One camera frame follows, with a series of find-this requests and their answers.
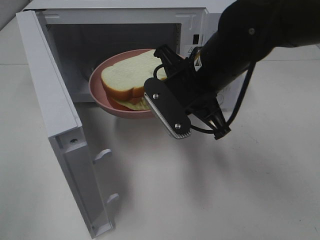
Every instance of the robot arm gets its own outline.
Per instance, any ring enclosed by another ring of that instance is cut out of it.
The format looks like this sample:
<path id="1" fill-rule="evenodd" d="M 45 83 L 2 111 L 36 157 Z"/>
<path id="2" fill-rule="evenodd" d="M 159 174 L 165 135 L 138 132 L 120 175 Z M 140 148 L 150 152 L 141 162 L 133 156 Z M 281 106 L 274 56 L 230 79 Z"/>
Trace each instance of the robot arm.
<path id="1" fill-rule="evenodd" d="M 182 59 L 166 45 L 155 51 L 163 64 L 144 84 L 151 110 L 177 139 L 188 137 L 190 129 L 224 137 L 231 131 L 256 62 L 275 47 L 320 43 L 319 11 L 319 0 L 237 0 L 222 13 L 218 31 L 190 57 Z M 157 78 L 162 67 L 165 81 Z M 225 120 L 217 93 L 245 71 L 234 111 Z M 189 114 L 211 130 L 191 125 Z"/>

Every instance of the pink bowl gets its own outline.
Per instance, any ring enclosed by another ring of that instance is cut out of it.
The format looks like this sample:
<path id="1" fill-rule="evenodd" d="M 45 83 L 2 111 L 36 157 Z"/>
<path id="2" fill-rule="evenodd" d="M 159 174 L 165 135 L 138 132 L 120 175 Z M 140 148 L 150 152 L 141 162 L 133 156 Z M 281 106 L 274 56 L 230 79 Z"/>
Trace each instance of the pink bowl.
<path id="1" fill-rule="evenodd" d="M 120 53 L 105 60 L 93 71 L 89 80 L 89 90 L 95 102 L 103 110 L 114 116 L 126 119 L 148 119 L 153 117 L 153 114 L 150 110 L 135 111 L 116 103 L 111 97 L 107 96 L 101 83 L 101 72 L 103 69 L 112 66 L 117 62 L 138 56 L 150 50 L 152 49 L 137 49 Z"/>

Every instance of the open microwave door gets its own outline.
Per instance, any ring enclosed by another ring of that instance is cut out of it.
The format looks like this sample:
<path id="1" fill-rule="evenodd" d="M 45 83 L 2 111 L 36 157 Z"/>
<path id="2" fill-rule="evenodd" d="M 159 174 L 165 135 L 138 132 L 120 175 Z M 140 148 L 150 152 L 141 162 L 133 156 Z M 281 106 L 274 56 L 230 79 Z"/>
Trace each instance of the open microwave door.
<path id="1" fill-rule="evenodd" d="M 49 142 L 94 238 L 113 226 L 101 197 L 82 123 L 46 40 L 41 17 L 32 10 L 16 16 Z"/>

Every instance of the white table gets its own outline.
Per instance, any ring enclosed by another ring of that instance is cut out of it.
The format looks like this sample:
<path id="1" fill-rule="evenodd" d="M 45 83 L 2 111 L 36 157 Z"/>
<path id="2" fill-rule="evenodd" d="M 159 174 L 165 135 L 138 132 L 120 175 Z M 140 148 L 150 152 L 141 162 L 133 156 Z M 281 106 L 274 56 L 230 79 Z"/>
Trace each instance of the white table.
<path id="1" fill-rule="evenodd" d="M 169 138 L 155 119 L 77 104 L 116 230 L 99 240 L 320 239 L 320 50 L 257 65 L 232 132 Z M 14 19 L 0 32 L 0 239 L 89 240 L 47 140 Z"/>

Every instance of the screw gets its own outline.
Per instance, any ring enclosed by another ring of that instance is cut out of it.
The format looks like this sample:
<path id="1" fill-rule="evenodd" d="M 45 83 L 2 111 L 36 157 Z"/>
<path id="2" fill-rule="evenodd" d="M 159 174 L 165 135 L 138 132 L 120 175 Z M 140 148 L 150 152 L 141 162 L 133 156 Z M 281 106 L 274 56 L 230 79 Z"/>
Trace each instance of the screw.
<path id="1" fill-rule="evenodd" d="M 176 123 L 176 124 L 174 125 L 174 127 L 175 127 L 175 129 L 180 129 L 180 128 L 181 128 L 181 124 Z"/>
<path id="2" fill-rule="evenodd" d="M 255 33 L 256 33 L 256 30 L 254 28 L 250 28 L 249 29 L 249 34 L 250 35 L 255 35 Z"/>
<path id="3" fill-rule="evenodd" d="M 70 141 L 71 144 L 76 144 L 77 142 L 78 142 L 78 139 L 72 139 L 72 140 Z"/>

